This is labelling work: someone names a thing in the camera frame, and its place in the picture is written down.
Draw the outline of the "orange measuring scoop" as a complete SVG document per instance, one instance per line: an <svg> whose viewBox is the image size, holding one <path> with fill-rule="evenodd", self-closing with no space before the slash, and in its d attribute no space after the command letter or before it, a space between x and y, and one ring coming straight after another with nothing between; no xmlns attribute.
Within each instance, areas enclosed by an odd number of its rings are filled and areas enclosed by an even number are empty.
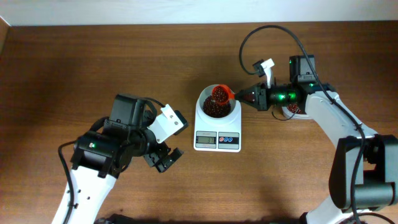
<svg viewBox="0 0 398 224"><path fill-rule="evenodd" d="M225 105L230 100L234 100L234 93L227 85L217 85L212 89L212 99L219 105Z"/></svg>

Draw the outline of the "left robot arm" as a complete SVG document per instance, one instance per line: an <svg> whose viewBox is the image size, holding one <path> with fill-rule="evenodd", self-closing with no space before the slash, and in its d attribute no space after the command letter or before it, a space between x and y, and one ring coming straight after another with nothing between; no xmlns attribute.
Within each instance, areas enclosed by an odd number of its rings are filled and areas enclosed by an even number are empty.
<svg viewBox="0 0 398 224"><path fill-rule="evenodd" d="M94 223L120 174L133 158L143 157L149 167L163 173L183 154L165 140L188 126L181 112L153 98L115 96L111 114L97 120L76 140L71 166L58 148L67 185L53 223Z"/></svg>

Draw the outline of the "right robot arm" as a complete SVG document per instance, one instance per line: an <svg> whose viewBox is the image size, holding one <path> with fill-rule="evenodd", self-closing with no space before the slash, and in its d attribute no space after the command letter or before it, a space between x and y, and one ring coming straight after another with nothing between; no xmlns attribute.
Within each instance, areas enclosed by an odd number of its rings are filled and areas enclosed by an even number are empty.
<svg viewBox="0 0 398 224"><path fill-rule="evenodd" d="M289 58L290 83L273 81L273 61L253 65L264 82L241 90L235 99L259 111L297 104L336 148L329 178L329 196L299 223L359 223L397 204L397 138L380 135L363 124L340 100L335 89L321 84L312 55Z"/></svg>

